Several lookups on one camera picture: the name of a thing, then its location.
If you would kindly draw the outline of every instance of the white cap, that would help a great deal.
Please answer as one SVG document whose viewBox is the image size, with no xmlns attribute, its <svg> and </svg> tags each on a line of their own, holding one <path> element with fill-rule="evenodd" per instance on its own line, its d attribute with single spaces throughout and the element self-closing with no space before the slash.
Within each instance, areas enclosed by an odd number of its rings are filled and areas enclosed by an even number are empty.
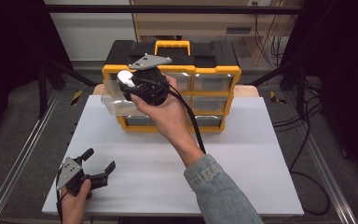
<svg viewBox="0 0 358 224">
<path fill-rule="evenodd" d="M 123 84 L 126 84 L 128 87 L 135 87 L 135 84 L 131 80 L 132 77 L 133 74 L 127 70 L 122 70 L 117 74 L 118 81 Z"/>
</svg>

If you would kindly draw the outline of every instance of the hand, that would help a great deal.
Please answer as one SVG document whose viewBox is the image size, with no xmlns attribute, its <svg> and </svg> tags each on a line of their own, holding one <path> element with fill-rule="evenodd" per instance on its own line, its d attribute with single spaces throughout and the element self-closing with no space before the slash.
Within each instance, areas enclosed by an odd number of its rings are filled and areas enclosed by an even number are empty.
<svg viewBox="0 0 358 224">
<path fill-rule="evenodd" d="M 78 192 L 73 196 L 68 192 L 66 186 L 61 189 L 62 198 L 62 223 L 79 224 L 84 222 L 84 210 L 86 208 L 86 197 L 91 189 L 91 181 L 86 179 Z"/>
<path fill-rule="evenodd" d="M 166 78 L 168 83 L 177 89 L 176 79 L 169 76 Z M 138 110 L 149 116 L 158 131 L 170 141 L 186 167 L 203 155 L 188 130 L 186 111 L 178 99 L 168 94 L 165 102 L 157 106 L 149 105 L 133 94 L 131 99 Z"/>
<path fill-rule="evenodd" d="M 177 89 L 176 79 L 168 76 L 166 78 L 168 83 Z M 149 105 L 133 94 L 131 99 L 139 111 L 154 121 L 158 131 L 168 140 L 175 140 L 178 134 L 189 134 L 185 108 L 174 96 L 168 94 L 165 102 L 158 106 Z"/>
</svg>

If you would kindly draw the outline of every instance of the black curtain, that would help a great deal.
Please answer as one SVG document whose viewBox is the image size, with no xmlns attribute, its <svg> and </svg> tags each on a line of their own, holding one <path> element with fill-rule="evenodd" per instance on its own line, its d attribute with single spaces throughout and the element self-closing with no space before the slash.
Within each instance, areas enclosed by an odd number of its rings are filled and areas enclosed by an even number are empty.
<svg viewBox="0 0 358 224">
<path fill-rule="evenodd" d="M 73 69 L 55 25 L 47 11 L 26 11 L 27 4 L 44 5 L 43 0 L 0 0 L 0 117 L 9 93 L 38 79 L 42 62 L 54 59 Z M 49 77 L 61 79 L 54 69 Z"/>
<path fill-rule="evenodd" d="M 342 146 L 358 161 L 358 1 L 355 4 L 342 0 L 326 2 L 324 11 L 335 4 L 317 26 L 312 39 L 305 43 L 307 47 L 300 54 L 302 60 L 298 67 L 302 66 L 307 76 L 321 79 L 324 111 Z M 310 18 L 298 18 L 285 52 L 286 61 L 304 43 L 307 28 L 311 30 L 322 17 L 323 14 L 317 15 L 314 22 Z M 297 73 L 296 69 L 292 70 L 289 73 L 292 76 L 285 82 L 296 82 Z"/>
</svg>

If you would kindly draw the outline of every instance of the white wall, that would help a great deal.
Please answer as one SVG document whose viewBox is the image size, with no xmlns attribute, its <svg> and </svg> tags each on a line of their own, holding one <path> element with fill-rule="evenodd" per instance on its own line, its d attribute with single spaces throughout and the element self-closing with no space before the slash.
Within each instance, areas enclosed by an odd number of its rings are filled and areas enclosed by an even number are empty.
<svg viewBox="0 0 358 224">
<path fill-rule="evenodd" d="M 129 0 L 45 0 L 47 5 L 129 5 Z M 51 13 L 71 61 L 105 61 L 115 40 L 136 40 L 131 14 Z"/>
</svg>

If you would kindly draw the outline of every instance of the person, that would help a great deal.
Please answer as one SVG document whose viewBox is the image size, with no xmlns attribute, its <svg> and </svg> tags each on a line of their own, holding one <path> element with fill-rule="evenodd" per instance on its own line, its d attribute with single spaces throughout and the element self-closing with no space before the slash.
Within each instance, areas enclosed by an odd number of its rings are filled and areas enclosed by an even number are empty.
<svg viewBox="0 0 358 224">
<path fill-rule="evenodd" d="M 176 79 L 166 76 L 177 88 Z M 226 174 L 219 163 L 204 154 L 191 136 L 186 111 L 172 95 L 158 106 L 148 105 L 140 97 L 131 96 L 139 111 L 151 118 L 158 131 L 175 148 L 186 167 L 184 176 L 195 192 L 202 216 L 207 224 L 263 223 L 245 194 Z M 63 223 L 83 223 L 90 181 L 86 180 L 77 197 L 68 194 L 62 198 Z"/>
</svg>

